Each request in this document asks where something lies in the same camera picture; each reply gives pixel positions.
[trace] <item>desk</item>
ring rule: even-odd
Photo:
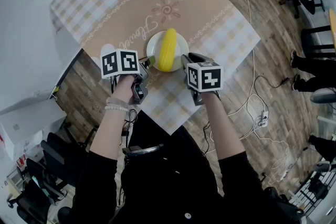
[[[307,58],[335,58],[336,57],[335,52],[315,52],[316,50],[325,50],[325,49],[336,50],[336,15],[332,9],[329,10],[329,20],[330,20],[330,25],[302,30],[301,44],[302,44],[304,55]],[[314,41],[311,37],[311,34],[324,32],[324,31],[332,32],[333,44],[314,45]]]
[[[146,56],[149,39],[175,28],[190,52],[207,55],[231,76],[260,38],[229,0],[54,0],[53,22],[66,27],[100,66],[104,51],[135,49]],[[149,95],[140,108],[172,134],[199,107],[184,84],[182,69],[163,73],[150,70]]]

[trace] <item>white plate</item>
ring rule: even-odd
[[[153,65],[158,70],[158,62],[160,58],[160,51],[162,46],[162,41],[166,31],[161,31],[156,33],[147,44],[147,56],[155,56],[155,64]],[[175,58],[173,67],[170,72],[176,71],[182,68],[181,55],[188,55],[189,47],[187,41],[179,34],[176,33],[176,48],[175,48]]]

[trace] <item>white cable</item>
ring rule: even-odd
[[[252,24],[251,9],[250,9],[250,2],[249,2],[249,0],[247,0],[247,5],[248,5],[248,13],[249,13],[249,18],[250,18],[250,24]],[[273,163],[273,165],[272,165],[272,169],[277,169],[277,168],[279,168],[279,169],[278,169],[277,172],[275,172],[275,173],[271,176],[271,178],[270,178],[270,180],[271,180],[271,179],[272,179],[274,176],[276,176],[276,175],[283,175],[284,172],[287,170],[286,162],[287,162],[287,154],[288,154],[289,145],[288,145],[285,141],[274,141],[274,140],[272,140],[272,139],[270,139],[270,138],[266,138],[266,137],[261,138],[261,137],[259,137],[259,135],[256,133],[256,130],[262,128],[262,126],[257,127],[258,125],[255,124],[255,120],[256,120],[258,117],[255,118],[255,119],[253,119],[252,115],[251,115],[251,114],[249,113],[249,111],[248,111],[248,103],[249,103],[249,101],[250,101],[250,98],[251,98],[253,95],[255,95],[255,96],[257,96],[257,97],[261,100],[262,105],[263,105],[263,108],[264,108],[264,111],[265,111],[265,102],[264,102],[264,101],[262,100],[262,98],[261,98],[260,96],[258,96],[257,94],[255,94],[255,93],[252,94],[253,86],[254,86],[254,83],[255,83],[255,61],[254,61],[254,50],[253,50],[253,49],[252,49],[252,58],[253,58],[253,82],[252,82],[252,86],[251,86],[251,89],[250,89],[250,93],[249,93],[249,95],[248,95],[248,98],[247,98],[246,102],[245,102],[245,103],[244,103],[244,104],[243,104],[243,105],[242,105],[236,112],[231,113],[231,114],[228,114],[227,116],[232,116],[232,115],[234,115],[234,114],[237,114],[237,113],[238,113],[238,112],[239,112],[239,111],[246,105],[246,110],[247,110],[248,114],[250,115],[251,119],[253,120],[253,126],[252,126],[252,129],[251,129],[246,135],[244,135],[243,137],[240,138],[240,140],[243,140],[243,139],[247,138],[251,133],[254,133],[254,134],[257,136],[257,138],[258,138],[259,140],[270,140],[270,141],[272,141],[272,143],[285,143],[285,144],[286,144],[287,147],[286,147],[286,149],[285,149],[285,156],[282,157],[282,158],[277,159],[277,160]],[[274,165],[275,165],[279,160],[280,160],[279,165],[276,166],[276,167],[274,167]],[[285,171],[281,174],[279,171],[281,171],[282,168],[285,168]],[[274,184],[275,182],[280,182],[280,180],[275,180],[275,181],[273,181],[272,183],[270,183],[270,180],[268,181],[268,184],[269,184],[269,185],[272,185],[272,184]]]

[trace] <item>beaded bracelet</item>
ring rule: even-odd
[[[122,106],[119,106],[119,105],[108,104],[107,106],[105,106],[105,109],[106,110],[121,110],[121,111],[128,112],[127,108],[123,108]]]

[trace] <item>black shirt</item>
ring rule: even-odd
[[[214,176],[197,166],[207,160],[188,156],[180,166],[167,153],[130,162],[121,176],[125,205],[115,215],[117,161],[90,152],[70,223],[287,223],[245,152],[219,161],[224,198]]]

